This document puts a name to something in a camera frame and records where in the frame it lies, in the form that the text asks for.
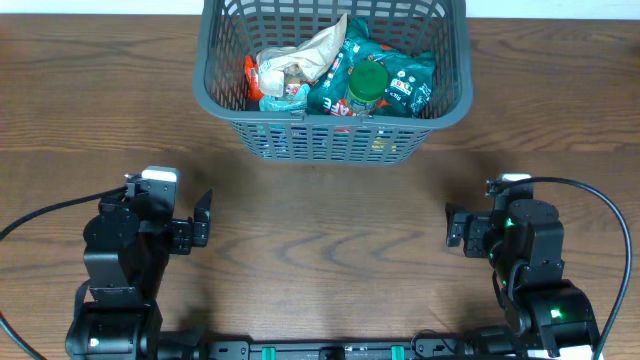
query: green bottle cap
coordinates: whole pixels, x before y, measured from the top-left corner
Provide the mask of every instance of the green bottle cap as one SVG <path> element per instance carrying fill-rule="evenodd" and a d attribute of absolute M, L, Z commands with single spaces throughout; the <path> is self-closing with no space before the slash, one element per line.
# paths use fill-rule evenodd
<path fill-rule="evenodd" d="M 362 101 L 375 101 L 389 86 L 389 73 L 375 61 L 361 61 L 353 67 L 349 77 L 349 91 Z"/>

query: white label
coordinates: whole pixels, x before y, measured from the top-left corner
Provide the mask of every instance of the white label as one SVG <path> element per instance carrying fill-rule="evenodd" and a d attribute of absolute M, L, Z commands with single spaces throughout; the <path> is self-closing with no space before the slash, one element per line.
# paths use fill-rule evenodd
<path fill-rule="evenodd" d="M 411 90 L 413 90 L 413 87 L 411 87 L 409 83 L 400 81 L 398 79 L 391 80 L 391 87 L 396 90 L 400 90 L 405 95 L 411 95 Z"/>

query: green connector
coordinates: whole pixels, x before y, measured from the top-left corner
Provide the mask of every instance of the green connector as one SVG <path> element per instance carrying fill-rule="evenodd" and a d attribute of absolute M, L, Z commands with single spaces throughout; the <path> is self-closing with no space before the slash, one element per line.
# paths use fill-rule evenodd
<path fill-rule="evenodd" d="M 404 346 L 395 345 L 391 347 L 391 360 L 404 360 Z"/>
<path fill-rule="evenodd" d="M 276 360 L 276 348 L 262 348 L 262 360 Z"/>

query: white wall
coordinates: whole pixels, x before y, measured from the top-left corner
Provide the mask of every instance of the white wall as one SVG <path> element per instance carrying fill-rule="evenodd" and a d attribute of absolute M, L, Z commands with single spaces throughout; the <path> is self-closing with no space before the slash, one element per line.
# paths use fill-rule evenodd
<path fill-rule="evenodd" d="M 0 0 L 0 13 L 196 15 L 203 0 Z M 467 0 L 470 17 L 640 19 L 640 0 Z"/>

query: green led light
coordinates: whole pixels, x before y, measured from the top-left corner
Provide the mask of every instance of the green led light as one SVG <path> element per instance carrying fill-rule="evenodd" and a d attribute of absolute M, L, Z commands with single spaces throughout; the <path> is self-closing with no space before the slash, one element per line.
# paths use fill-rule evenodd
<path fill-rule="evenodd" d="M 562 318 L 562 313 L 558 309 L 551 309 L 551 317 L 553 319 Z"/>

